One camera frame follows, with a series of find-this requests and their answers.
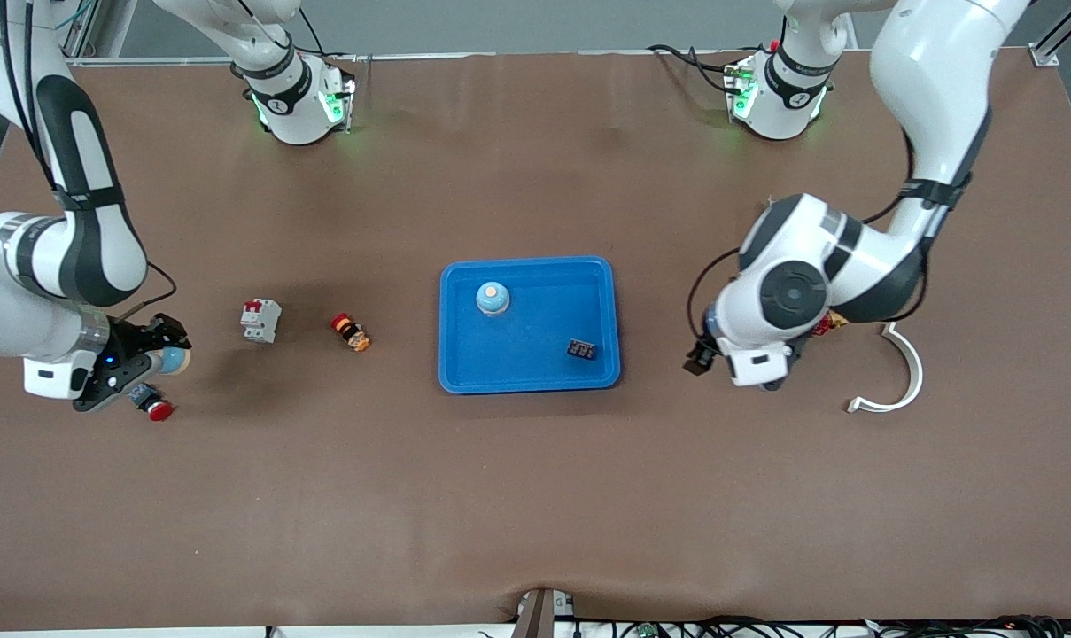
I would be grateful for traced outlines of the red mushroom button dark body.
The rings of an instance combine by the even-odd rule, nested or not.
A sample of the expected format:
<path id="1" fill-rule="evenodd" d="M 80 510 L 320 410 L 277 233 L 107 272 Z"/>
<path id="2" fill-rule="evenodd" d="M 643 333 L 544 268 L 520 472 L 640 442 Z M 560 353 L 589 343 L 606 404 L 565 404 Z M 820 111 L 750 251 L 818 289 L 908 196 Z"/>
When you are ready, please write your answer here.
<path id="1" fill-rule="evenodd" d="M 171 417 L 175 412 L 175 405 L 167 399 L 154 385 L 142 383 L 129 391 L 129 400 L 134 407 L 142 411 L 152 423 Z"/>

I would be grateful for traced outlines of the blue plastic tray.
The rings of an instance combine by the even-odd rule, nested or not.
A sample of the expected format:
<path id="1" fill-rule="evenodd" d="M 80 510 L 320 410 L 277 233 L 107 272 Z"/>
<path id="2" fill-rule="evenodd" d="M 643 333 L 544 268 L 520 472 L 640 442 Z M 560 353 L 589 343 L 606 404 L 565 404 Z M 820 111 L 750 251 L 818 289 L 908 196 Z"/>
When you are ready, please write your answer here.
<path id="1" fill-rule="evenodd" d="M 489 280 L 510 291 L 501 315 L 476 307 Z M 573 338 L 595 344 L 595 360 L 568 355 Z M 439 275 L 438 382 L 450 394 L 605 389 L 621 371 L 615 275 L 604 258 L 466 260 Z"/>

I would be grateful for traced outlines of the red yellow emergency stop button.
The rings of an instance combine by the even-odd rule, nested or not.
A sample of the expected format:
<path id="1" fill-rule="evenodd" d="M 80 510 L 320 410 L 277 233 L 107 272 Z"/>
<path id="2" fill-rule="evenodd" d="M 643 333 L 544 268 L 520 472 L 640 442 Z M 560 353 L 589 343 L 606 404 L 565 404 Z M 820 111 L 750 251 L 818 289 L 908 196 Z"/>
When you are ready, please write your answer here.
<path id="1" fill-rule="evenodd" d="M 364 326 L 357 323 L 351 315 L 334 315 L 330 326 L 334 332 L 336 332 L 341 340 L 345 343 L 345 346 L 347 346 L 349 350 L 352 350 L 356 353 L 368 350 L 369 333 L 365 331 Z"/>

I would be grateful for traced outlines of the white circuit breaker red switch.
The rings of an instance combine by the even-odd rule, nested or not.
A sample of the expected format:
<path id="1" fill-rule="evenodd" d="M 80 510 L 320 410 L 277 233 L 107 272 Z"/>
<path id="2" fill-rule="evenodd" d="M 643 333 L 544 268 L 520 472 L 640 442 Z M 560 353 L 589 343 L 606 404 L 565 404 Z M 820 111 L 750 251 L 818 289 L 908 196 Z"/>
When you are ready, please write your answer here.
<path id="1" fill-rule="evenodd" d="M 275 343 L 276 328 L 282 314 L 283 307 L 276 301 L 261 298 L 246 301 L 240 315 L 244 339 L 261 344 Z"/>

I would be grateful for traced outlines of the white curved plastic bracket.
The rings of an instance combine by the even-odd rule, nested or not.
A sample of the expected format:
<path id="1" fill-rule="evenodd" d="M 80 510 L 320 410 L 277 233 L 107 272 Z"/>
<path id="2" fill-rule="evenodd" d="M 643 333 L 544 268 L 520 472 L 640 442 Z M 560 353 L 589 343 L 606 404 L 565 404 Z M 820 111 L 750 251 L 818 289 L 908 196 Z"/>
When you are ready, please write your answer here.
<path id="1" fill-rule="evenodd" d="M 908 385 L 904 395 L 896 400 L 896 402 L 875 402 L 868 400 L 868 397 L 856 396 L 853 397 L 847 407 L 844 408 L 844 412 L 848 415 L 854 415 L 856 412 L 872 413 L 872 415 L 886 415 L 896 411 L 896 409 L 906 408 L 908 404 L 911 404 L 919 397 L 921 388 L 924 384 L 925 368 L 923 361 L 920 358 L 920 352 L 916 350 L 912 341 L 910 341 L 904 334 L 897 330 L 897 322 L 887 322 L 883 324 L 880 331 L 881 338 L 889 341 L 895 347 L 897 352 L 904 358 L 904 363 L 906 363 L 908 371 Z"/>

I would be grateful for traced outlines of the grey metal mount bracket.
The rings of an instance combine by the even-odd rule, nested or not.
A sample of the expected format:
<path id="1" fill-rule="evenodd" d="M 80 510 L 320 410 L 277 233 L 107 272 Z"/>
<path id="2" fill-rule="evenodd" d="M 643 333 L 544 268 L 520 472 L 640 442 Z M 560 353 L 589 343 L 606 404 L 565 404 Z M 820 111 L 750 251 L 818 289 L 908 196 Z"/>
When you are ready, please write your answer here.
<path id="1" fill-rule="evenodd" d="M 510 638 L 561 638 L 559 622 L 574 622 L 575 596 L 568 591 L 539 588 L 523 594 Z"/>

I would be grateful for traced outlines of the aluminium frame corner plate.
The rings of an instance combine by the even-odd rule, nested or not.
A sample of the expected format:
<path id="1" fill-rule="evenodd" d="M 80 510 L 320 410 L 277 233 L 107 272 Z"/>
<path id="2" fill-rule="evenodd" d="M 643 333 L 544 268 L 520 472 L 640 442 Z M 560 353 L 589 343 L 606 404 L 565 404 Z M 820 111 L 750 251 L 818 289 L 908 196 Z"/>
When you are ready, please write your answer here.
<path id="1" fill-rule="evenodd" d="M 1071 4 L 1068 11 L 1049 28 L 1040 40 L 1029 42 L 1028 49 L 1036 67 L 1057 67 L 1058 51 L 1071 39 Z"/>

